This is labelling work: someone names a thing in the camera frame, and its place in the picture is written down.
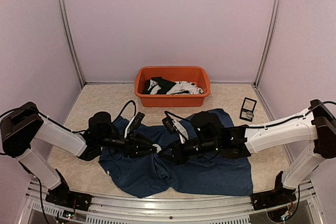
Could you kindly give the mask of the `dark blue t-shirt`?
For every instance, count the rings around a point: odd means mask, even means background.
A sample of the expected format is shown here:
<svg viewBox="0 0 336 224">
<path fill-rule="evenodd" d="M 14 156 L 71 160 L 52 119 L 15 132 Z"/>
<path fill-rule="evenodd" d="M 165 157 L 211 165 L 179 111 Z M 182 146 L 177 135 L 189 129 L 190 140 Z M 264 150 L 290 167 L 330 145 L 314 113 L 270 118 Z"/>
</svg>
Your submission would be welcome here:
<svg viewBox="0 0 336 224">
<path fill-rule="evenodd" d="M 127 158 L 104 148 L 99 164 L 123 192 L 143 198 L 173 188 L 179 193 L 249 196 L 253 193 L 248 158 L 225 159 L 214 154 L 175 165 L 157 154 Z"/>
</svg>

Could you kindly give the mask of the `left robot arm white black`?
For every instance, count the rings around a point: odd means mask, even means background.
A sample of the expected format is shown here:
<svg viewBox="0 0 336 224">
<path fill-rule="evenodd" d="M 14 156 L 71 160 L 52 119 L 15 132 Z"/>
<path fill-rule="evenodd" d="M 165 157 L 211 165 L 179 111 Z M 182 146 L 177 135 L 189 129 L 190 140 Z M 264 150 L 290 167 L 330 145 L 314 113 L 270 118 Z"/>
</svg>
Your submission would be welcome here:
<svg viewBox="0 0 336 224">
<path fill-rule="evenodd" d="M 151 140 L 133 131 L 140 126 L 143 117 L 142 113 L 135 115 L 121 133 L 108 112 L 97 112 L 88 120 L 86 130 L 76 132 L 41 113 L 35 103 L 27 102 L 1 114 L 2 148 L 4 155 L 17 159 L 48 188 L 46 199 L 49 202 L 57 200 L 66 206 L 73 201 L 75 192 L 69 189 L 62 174 L 33 148 L 32 141 L 46 142 L 84 161 L 101 155 L 103 148 L 138 158 L 161 150 Z"/>
</svg>

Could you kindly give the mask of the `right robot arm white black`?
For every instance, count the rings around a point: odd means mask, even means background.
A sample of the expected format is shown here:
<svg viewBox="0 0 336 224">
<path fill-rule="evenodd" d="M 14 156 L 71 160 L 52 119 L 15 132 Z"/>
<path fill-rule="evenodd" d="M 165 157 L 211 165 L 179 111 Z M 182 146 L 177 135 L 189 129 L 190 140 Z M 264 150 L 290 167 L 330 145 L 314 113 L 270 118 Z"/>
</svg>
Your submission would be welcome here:
<svg viewBox="0 0 336 224">
<path fill-rule="evenodd" d="M 167 115 L 164 126 L 180 139 L 161 149 L 158 155 L 179 165 L 207 154 L 238 159 L 275 146 L 306 141 L 308 145 L 301 154 L 276 176 L 274 188 L 265 192 L 273 205 L 279 205 L 323 161 L 335 158 L 335 116 L 326 104 L 312 100 L 307 109 L 292 116 L 266 124 L 232 127 L 224 126 L 214 112 L 202 111 L 189 120 L 196 133 L 194 138 L 184 138 L 180 122 Z"/>
</svg>

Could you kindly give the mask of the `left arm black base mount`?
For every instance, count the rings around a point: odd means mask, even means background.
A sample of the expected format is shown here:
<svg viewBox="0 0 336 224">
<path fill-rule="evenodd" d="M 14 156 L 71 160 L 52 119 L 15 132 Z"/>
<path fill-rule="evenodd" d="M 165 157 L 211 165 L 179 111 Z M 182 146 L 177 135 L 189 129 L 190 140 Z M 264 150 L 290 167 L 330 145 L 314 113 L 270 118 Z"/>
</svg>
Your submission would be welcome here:
<svg viewBox="0 0 336 224">
<path fill-rule="evenodd" d="M 69 191 L 65 195 L 56 196 L 48 193 L 46 201 L 58 206 L 71 208 L 74 210 L 88 211 L 92 196 L 90 194 Z"/>
</svg>

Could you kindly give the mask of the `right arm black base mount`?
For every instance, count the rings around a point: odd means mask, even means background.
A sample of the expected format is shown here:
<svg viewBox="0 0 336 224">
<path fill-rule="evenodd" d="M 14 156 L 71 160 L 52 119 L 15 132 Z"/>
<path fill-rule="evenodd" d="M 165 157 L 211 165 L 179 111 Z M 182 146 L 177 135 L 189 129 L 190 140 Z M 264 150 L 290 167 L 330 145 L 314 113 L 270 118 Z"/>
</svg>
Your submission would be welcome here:
<svg viewBox="0 0 336 224">
<path fill-rule="evenodd" d="M 294 192 L 274 193 L 271 190 L 255 193 L 250 196 L 254 210 L 262 210 L 291 203 L 297 200 Z"/>
</svg>

